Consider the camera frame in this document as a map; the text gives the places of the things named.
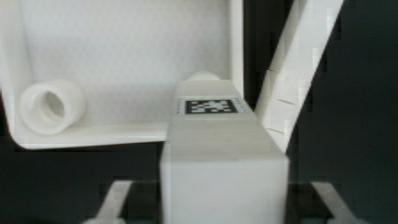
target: white panel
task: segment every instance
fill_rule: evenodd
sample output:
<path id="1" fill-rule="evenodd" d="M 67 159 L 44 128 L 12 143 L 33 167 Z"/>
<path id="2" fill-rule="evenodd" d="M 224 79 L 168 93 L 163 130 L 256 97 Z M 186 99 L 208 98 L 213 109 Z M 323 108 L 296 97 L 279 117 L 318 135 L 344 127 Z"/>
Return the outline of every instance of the white panel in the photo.
<path id="1" fill-rule="evenodd" d="M 266 72 L 256 114 L 286 151 L 343 0 L 296 0 Z"/>
<path id="2" fill-rule="evenodd" d="M 199 71 L 232 79 L 243 92 L 243 69 L 231 66 L 243 63 L 231 55 L 243 52 L 240 6 L 236 0 L 0 1 L 1 95 L 25 148 L 163 141 L 176 84 Z M 42 136 L 21 122 L 17 101 L 26 87 L 55 79 L 81 87 L 87 112 Z"/>

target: black background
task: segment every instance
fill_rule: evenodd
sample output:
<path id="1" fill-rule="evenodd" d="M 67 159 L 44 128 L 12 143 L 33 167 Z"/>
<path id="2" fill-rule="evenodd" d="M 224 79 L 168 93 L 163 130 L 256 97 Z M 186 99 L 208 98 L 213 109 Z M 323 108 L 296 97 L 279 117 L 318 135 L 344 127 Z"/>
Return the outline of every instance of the black background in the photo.
<path id="1" fill-rule="evenodd" d="M 245 1 L 245 88 L 256 106 L 291 0 Z M 291 181 L 330 181 L 357 216 L 398 220 L 398 1 L 346 0 L 287 155 Z M 0 223 L 94 216 L 113 179 L 158 179 L 161 144 L 26 152 L 0 108 Z"/>

